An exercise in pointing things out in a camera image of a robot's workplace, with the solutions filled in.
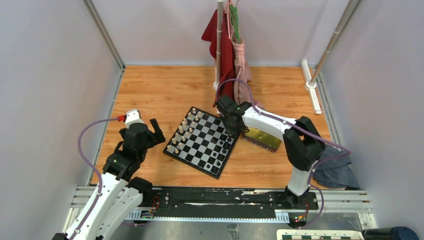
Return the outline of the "yellow square tin box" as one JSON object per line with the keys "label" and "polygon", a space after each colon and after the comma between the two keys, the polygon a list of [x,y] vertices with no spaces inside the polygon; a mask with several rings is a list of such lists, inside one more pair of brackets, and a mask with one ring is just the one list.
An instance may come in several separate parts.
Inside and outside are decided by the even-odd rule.
{"label": "yellow square tin box", "polygon": [[242,134],[242,139],[268,152],[275,153],[282,140],[257,128],[248,127]]}

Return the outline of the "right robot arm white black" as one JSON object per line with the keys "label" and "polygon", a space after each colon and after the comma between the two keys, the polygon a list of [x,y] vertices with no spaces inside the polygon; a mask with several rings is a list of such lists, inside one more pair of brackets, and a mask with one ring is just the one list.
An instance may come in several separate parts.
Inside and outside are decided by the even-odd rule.
{"label": "right robot arm white black", "polygon": [[313,167],[326,148],[312,121],[305,116],[299,119],[282,117],[247,101],[237,104],[227,95],[218,98],[214,106],[221,113],[220,119],[230,136],[254,128],[284,143],[292,165],[291,177],[284,190],[285,201],[292,209],[301,207],[310,190]]}

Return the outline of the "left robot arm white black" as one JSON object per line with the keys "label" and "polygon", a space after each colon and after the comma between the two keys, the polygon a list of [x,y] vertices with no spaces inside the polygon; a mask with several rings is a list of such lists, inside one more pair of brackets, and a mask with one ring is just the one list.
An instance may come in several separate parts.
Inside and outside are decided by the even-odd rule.
{"label": "left robot arm white black", "polygon": [[146,207],[153,201],[153,185],[134,173],[146,159],[148,150],[165,142],[156,119],[142,120],[138,109],[115,118],[123,121],[122,137],[106,159],[103,172],[95,169],[98,184],[76,220],[55,240],[107,240],[137,206]]}

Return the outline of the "white chess pieces row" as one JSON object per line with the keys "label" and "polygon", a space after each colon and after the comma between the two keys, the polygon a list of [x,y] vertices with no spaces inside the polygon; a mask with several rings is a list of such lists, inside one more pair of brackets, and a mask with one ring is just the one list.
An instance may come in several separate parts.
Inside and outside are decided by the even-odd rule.
{"label": "white chess pieces row", "polygon": [[171,140],[164,148],[164,153],[182,156],[193,148],[196,139],[200,137],[200,133],[204,127],[204,113],[199,109],[192,107],[181,121]]}

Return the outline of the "red hanging shirt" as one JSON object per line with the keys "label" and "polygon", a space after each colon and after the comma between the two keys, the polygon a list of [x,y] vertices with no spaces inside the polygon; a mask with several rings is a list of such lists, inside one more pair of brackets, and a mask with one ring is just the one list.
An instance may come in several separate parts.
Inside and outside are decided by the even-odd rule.
{"label": "red hanging shirt", "polygon": [[[201,39],[210,42],[209,52],[210,55],[216,60],[217,57],[217,22],[218,10],[213,13],[208,25],[206,26]],[[227,15],[224,13],[222,16],[222,28],[220,39],[220,72],[219,83],[222,84],[228,79],[235,79],[235,66],[234,66],[234,50],[233,44],[228,37],[227,30]],[[224,83],[219,89],[219,96],[227,95],[234,100],[234,81]]]}

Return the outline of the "pink hanging garment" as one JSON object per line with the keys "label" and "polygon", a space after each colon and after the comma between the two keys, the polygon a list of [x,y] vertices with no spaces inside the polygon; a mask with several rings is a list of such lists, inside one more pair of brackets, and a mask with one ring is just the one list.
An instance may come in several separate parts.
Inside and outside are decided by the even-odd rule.
{"label": "pink hanging garment", "polygon": [[[229,30],[228,37],[232,41],[232,46],[233,46],[235,79],[238,79],[244,82],[245,84],[247,84],[248,81],[252,79],[252,73],[251,73],[250,66],[246,60],[246,55],[245,55],[246,45],[244,40],[241,37],[239,24],[238,24],[238,27],[239,27],[239,35],[241,38],[241,44],[235,43],[233,39],[234,30],[233,30],[233,26],[231,22],[231,14],[229,9],[230,4],[233,4],[235,7],[237,7],[237,4],[234,4],[232,0],[228,0],[224,8],[224,11],[227,15],[226,27],[227,27],[227,30]],[[245,84],[241,83],[240,81],[235,81],[233,86],[235,102],[237,104],[241,104],[243,102],[252,103],[248,88],[245,86]]]}

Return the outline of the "black white chessboard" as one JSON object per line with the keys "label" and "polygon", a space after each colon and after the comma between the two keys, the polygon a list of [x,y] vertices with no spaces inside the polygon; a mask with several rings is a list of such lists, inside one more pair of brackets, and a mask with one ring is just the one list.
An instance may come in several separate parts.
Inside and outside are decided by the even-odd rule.
{"label": "black white chessboard", "polygon": [[[204,174],[207,174],[215,179],[219,179],[227,161],[230,159],[231,153],[238,141],[240,134],[236,136],[229,136],[226,132],[223,122],[216,115],[213,115],[209,112],[201,110],[204,113],[202,119],[204,119],[204,125],[200,132],[200,137],[198,137],[193,145],[193,148],[189,150],[188,153],[183,153],[182,156],[175,155],[171,153],[163,154],[178,160]],[[232,145],[226,154],[222,154],[217,152],[217,157],[213,157],[212,153],[214,151],[215,146],[218,145],[220,141],[221,135],[226,135],[227,137],[231,137],[233,139]],[[217,173],[211,172],[211,169],[205,168],[205,165],[209,163],[212,167],[219,168]]]}

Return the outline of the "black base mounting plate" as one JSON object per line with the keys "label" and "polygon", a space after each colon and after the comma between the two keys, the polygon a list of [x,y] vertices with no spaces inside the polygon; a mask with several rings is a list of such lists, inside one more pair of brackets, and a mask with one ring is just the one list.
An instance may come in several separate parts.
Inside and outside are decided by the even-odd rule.
{"label": "black base mounting plate", "polygon": [[310,191],[298,207],[291,207],[284,189],[154,187],[140,207],[156,217],[207,219],[271,219],[277,210],[301,215],[318,210],[317,196]]}

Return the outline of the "white rack foot bar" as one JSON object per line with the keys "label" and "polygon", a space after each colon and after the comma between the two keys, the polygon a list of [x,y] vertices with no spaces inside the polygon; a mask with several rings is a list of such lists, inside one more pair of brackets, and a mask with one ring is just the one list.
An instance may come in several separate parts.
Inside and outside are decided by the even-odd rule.
{"label": "white rack foot bar", "polygon": [[317,83],[312,82],[312,75],[306,59],[303,59],[300,62],[300,66],[303,72],[303,77],[305,80],[304,88],[309,94],[309,99],[311,101],[313,112],[317,115],[322,114],[322,109],[320,106],[320,101],[316,92]]}

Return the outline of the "white clothes rack pole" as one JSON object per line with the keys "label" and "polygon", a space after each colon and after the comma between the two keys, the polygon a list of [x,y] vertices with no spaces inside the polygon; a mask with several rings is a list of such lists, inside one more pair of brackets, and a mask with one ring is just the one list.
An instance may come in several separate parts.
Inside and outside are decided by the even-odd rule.
{"label": "white clothes rack pole", "polygon": [[221,73],[221,39],[222,39],[222,25],[224,13],[224,0],[217,0],[217,21],[216,21],[216,59],[215,59],[215,82],[213,88],[218,91],[220,84]]}

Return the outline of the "green clothes hanger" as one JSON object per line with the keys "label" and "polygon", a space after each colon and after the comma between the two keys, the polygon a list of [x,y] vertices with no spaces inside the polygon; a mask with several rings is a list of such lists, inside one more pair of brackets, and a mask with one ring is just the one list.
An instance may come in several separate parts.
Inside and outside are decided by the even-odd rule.
{"label": "green clothes hanger", "polygon": [[232,3],[229,4],[229,11],[231,16],[231,23],[233,27],[233,41],[236,44],[241,44],[242,40],[240,37],[240,31],[239,31],[239,19],[238,19],[238,9],[236,6],[234,6]]}

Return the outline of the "grey crumpled cloth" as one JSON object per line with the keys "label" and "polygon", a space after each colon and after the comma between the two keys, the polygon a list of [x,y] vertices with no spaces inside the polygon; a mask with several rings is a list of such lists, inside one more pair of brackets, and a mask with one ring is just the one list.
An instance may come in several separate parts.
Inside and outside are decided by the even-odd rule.
{"label": "grey crumpled cloth", "polygon": [[359,190],[359,183],[351,169],[352,161],[348,156],[341,156],[328,161],[323,160],[341,155],[337,148],[326,145],[320,164],[317,166],[312,178],[321,186],[329,189]]}

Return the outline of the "silver diagonal rack pole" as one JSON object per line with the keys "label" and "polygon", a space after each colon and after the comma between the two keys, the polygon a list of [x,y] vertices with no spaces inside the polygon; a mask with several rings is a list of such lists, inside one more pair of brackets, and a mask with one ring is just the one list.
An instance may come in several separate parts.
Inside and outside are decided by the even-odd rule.
{"label": "silver diagonal rack pole", "polygon": [[321,72],[321,70],[324,68],[325,64],[328,61],[328,58],[333,50],[333,48],[336,45],[337,40],[339,39],[339,37],[341,36],[343,30],[345,29],[345,27],[347,26],[347,24],[349,23],[350,19],[353,17],[353,15],[355,14],[358,6],[360,5],[362,1],[361,0],[349,0],[347,2],[347,5],[336,25],[336,27],[333,30],[333,33],[331,35],[331,38],[323,52],[323,54],[321,55],[316,67],[315,67],[315,72],[313,73],[312,76],[312,82],[316,82],[317,78]]}

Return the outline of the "dark blue object corner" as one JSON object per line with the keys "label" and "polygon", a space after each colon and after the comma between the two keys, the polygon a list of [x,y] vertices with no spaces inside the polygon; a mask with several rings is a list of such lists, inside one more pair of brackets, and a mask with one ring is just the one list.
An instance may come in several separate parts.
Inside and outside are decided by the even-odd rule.
{"label": "dark blue object corner", "polygon": [[418,235],[405,226],[365,229],[361,234],[365,240],[419,240]]}

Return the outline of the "aluminium frame rail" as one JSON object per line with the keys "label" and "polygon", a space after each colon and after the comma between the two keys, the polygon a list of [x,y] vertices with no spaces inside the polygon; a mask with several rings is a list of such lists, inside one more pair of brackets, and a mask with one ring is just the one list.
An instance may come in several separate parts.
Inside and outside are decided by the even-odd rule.
{"label": "aluminium frame rail", "polygon": [[154,200],[136,206],[127,221],[293,223],[296,218],[322,225],[347,219],[357,229],[375,228],[368,195],[362,190],[316,190],[297,207],[281,189],[155,187]]}

